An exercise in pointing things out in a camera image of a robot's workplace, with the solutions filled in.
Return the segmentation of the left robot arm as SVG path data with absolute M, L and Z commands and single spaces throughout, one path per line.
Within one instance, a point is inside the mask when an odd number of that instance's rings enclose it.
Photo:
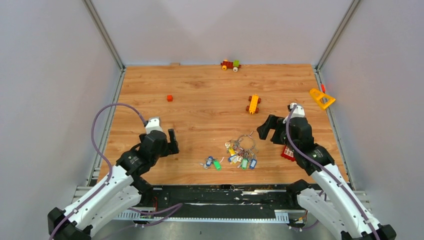
M 142 133 L 140 142 L 125 151 L 101 181 L 65 209 L 47 215 L 51 240 L 90 240 L 107 223 L 130 207 L 149 206 L 153 186 L 141 176 L 161 157 L 179 153 L 175 131 Z

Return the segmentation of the blue tagged key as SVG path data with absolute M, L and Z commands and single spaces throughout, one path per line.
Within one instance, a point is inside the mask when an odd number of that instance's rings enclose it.
M 215 159 L 212 156 L 208 156 L 203 162 L 199 162 L 199 164 L 204 168 L 208 169 L 214 163 Z

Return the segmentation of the keyring with colourful keys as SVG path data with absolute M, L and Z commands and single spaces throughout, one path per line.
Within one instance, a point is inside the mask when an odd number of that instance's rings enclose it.
M 254 170 L 258 165 L 256 153 L 256 141 L 253 138 L 253 132 L 243 134 L 237 139 L 231 139 L 224 144 L 226 153 L 228 154 L 227 161 L 231 165 L 236 165 L 238 169 Z

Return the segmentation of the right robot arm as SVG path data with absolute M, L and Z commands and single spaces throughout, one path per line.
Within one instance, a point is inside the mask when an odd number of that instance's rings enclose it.
M 290 184 L 285 195 L 292 209 L 302 207 L 323 224 L 337 240 L 394 240 L 394 228 L 381 224 L 353 193 L 342 177 L 333 157 L 315 143 L 312 127 L 304 116 L 287 118 L 270 114 L 257 129 L 265 140 L 274 130 L 271 142 L 293 151 L 295 162 L 320 186 L 330 202 L 326 202 L 301 179 Z

